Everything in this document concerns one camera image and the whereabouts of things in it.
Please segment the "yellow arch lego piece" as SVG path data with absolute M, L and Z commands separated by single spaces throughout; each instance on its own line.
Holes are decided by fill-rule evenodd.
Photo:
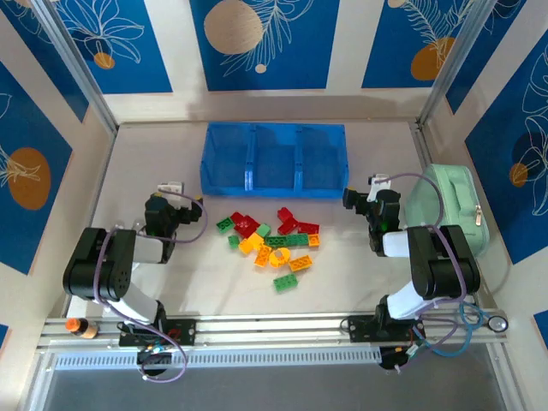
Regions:
M 288 264 L 291 259 L 291 252 L 286 247 L 281 247 L 273 250 L 269 255 L 270 265 L 274 268 L 282 267 Z

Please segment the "aluminium frame post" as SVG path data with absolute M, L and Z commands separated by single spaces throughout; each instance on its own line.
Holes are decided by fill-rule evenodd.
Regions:
M 45 29 L 78 87 L 93 107 L 98 119 L 110 134 L 116 137 L 119 125 L 55 6 L 50 0 L 30 0 L 30 2 L 40 24 Z
M 425 105 L 417 117 L 416 124 L 420 131 L 435 113 L 439 103 L 444 99 L 456 75 L 466 60 L 469 52 L 480 35 L 497 0 L 474 0 L 470 14 L 462 24 L 462 29 L 441 68 Z

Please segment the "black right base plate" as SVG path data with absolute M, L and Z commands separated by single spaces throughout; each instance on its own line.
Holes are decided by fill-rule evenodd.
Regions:
M 396 320 L 380 315 L 352 315 L 347 319 L 352 343 L 406 342 L 423 323 L 418 320 Z

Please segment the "aluminium mounting rail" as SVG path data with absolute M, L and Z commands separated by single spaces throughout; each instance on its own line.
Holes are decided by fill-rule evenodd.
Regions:
M 350 334 L 341 328 L 343 321 L 354 313 L 297 313 L 264 315 L 212 315 L 199 316 L 171 315 L 168 319 L 194 319 L 194 346 L 185 349 L 229 349 L 229 348 L 323 348 L 331 346 L 347 347 L 352 343 Z M 373 315 L 373 312 L 357 312 L 355 315 Z M 426 332 L 430 343 L 440 342 L 446 336 L 457 313 L 452 309 L 439 309 L 425 315 L 422 330 Z M 39 336 L 37 351 L 40 353 L 76 352 L 76 351 L 135 351 L 136 348 L 120 347 L 116 328 L 119 319 L 106 316 L 95 317 L 99 327 L 98 336 L 84 339 L 71 335 L 65 330 L 65 319 L 46 319 Z M 509 333 L 494 331 L 482 326 L 474 331 L 471 343 L 507 343 Z M 357 345 L 379 347 L 408 345 L 411 337 L 381 342 L 356 342 Z

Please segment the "blue tube stethoscope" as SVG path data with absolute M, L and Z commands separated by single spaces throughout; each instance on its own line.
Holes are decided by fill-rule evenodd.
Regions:
M 458 307 L 458 315 L 461 321 L 460 325 L 462 325 L 465 330 L 465 338 L 461 347 L 454 351 L 446 351 L 441 348 L 441 346 L 448 341 L 459 328 L 459 324 L 455 323 L 451 332 L 439 342 L 425 342 L 426 347 L 434 354 L 444 358 L 456 358 L 468 350 L 474 333 L 480 328 L 486 327 L 496 334 L 504 333 L 509 328 L 509 321 L 505 317 L 489 314 L 487 311 L 471 302 L 462 301 Z

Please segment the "large red lego brick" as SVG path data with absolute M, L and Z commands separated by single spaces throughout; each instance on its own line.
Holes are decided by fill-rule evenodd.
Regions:
M 242 237 L 248 238 L 251 236 L 258 228 L 260 224 L 249 216 L 244 216 L 239 219 L 235 224 L 235 231 Z

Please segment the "blue three-compartment bin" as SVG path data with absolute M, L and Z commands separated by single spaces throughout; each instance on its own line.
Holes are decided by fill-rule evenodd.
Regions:
M 207 195 L 339 199 L 349 180 L 342 124 L 211 122 L 200 164 Z

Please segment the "small bottle orange cap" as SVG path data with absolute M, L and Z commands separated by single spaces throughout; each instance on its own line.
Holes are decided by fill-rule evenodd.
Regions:
M 97 324 L 89 319 L 69 318 L 65 321 L 65 329 L 85 339 L 93 339 L 98 335 Z

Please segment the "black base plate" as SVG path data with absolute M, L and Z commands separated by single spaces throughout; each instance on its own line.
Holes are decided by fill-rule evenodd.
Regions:
M 423 323 L 418 320 L 396 320 L 380 315 L 352 315 L 347 319 L 352 343 L 406 342 Z
M 195 319 L 166 319 L 162 325 L 162 332 L 182 346 L 193 346 L 196 324 Z M 145 347 L 151 344 L 170 345 L 170 342 L 165 338 L 136 325 L 118 322 L 116 328 L 120 331 L 120 347 Z

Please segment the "mint green zipper pouch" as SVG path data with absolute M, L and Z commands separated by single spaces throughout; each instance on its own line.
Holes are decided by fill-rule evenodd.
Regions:
M 462 165 L 430 164 L 404 205 L 409 227 L 440 222 L 462 228 L 472 254 L 481 255 L 490 236 L 474 179 Z

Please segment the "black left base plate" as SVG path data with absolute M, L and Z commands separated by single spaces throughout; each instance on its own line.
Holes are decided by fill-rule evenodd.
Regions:
M 162 325 L 162 332 L 182 346 L 193 346 L 196 324 L 195 319 L 166 319 Z M 165 338 L 136 325 L 118 322 L 116 328 L 120 331 L 120 347 L 145 347 L 151 344 L 170 345 L 170 342 Z

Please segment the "black electronics module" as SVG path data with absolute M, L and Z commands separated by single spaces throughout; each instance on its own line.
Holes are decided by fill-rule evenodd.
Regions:
M 380 366 L 387 371 L 400 372 L 420 350 L 421 346 L 416 343 L 411 346 L 381 347 Z
M 170 365 L 172 354 L 161 345 L 149 345 L 137 353 L 137 366 Z

